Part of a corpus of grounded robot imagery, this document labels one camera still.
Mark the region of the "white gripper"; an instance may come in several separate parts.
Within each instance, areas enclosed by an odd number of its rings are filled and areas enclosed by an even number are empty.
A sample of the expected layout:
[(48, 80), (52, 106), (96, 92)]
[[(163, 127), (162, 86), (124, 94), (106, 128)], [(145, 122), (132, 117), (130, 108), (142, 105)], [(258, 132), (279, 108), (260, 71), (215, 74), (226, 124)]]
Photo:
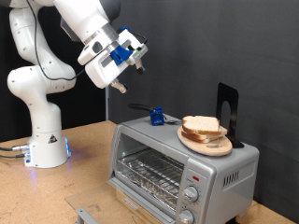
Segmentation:
[(85, 66), (87, 75), (98, 88), (111, 85), (126, 93), (127, 87), (117, 77), (130, 65), (135, 65), (136, 72), (143, 75), (146, 69), (141, 58), (147, 52), (145, 43), (141, 43), (128, 29), (123, 29), (115, 40), (99, 36), (91, 40), (78, 56), (78, 62)]

